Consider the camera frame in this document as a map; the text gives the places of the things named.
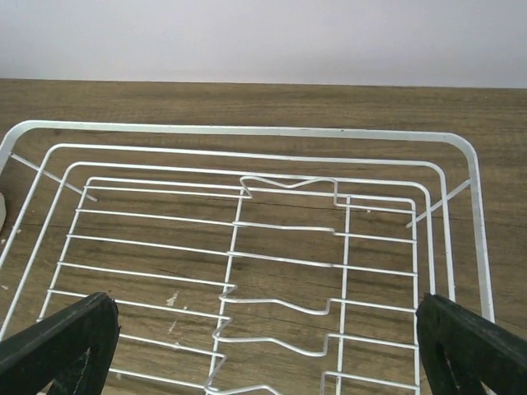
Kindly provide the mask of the white scalloped bowl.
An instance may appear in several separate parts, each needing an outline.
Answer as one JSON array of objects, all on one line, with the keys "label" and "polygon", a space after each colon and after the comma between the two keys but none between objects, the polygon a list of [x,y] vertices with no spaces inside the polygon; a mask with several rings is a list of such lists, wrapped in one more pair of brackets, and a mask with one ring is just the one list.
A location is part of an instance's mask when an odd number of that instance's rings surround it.
[{"label": "white scalloped bowl", "polygon": [[1,232],[5,225],[6,217],[7,217],[7,207],[6,207],[5,197],[2,193],[0,193],[0,231]]}]

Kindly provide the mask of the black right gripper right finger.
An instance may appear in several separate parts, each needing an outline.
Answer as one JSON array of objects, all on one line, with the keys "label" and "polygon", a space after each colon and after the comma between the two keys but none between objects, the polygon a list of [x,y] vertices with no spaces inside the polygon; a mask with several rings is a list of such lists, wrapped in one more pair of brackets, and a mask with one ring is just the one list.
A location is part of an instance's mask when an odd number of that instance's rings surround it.
[{"label": "black right gripper right finger", "polygon": [[426,294],[416,316],[432,393],[526,393],[525,339],[440,295]]}]

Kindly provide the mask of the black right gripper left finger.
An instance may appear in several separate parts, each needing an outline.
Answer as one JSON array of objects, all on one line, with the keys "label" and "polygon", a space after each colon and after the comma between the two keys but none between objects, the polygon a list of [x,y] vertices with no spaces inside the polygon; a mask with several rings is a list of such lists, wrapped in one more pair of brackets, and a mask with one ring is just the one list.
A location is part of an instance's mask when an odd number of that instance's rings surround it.
[{"label": "black right gripper left finger", "polygon": [[114,300],[96,292],[2,341],[1,393],[102,393],[118,316]]}]

